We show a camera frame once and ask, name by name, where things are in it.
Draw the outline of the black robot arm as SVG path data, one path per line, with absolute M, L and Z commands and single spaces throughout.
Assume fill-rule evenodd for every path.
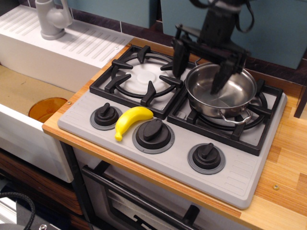
M 227 83 L 231 75 L 241 73 L 250 52 L 231 40 L 234 29 L 242 33 L 249 32 L 254 23 L 246 29 L 241 29 L 239 14 L 242 6 L 250 9 L 248 0 L 210 0 L 202 3 L 199 0 L 191 2 L 195 7 L 207 9 L 207 14 L 201 29 L 195 29 L 179 24 L 172 39 L 174 48 L 172 71 L 175 77 L 180 77 L 187 67 L 190 54 L 195 54 L 214 64 L 220 69 L 213 79 L 211 93 L 218 93 Z

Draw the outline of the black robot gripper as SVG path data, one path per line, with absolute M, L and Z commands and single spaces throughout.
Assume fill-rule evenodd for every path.
M 233 73 L 240 73 L 249 51 L 231 40 L 234 29 L 242 33 L 251 30 L 240 28 L 241 6 L 199 6 L 207 9 L 201 29 L 182 24 L 176 25 L 176 35 L 172 39 L 174 48 L 173 74 L 180 78 L 185 71 L 191 53 L 215 64 L 219 64 L 210 94 L 217 94 Z

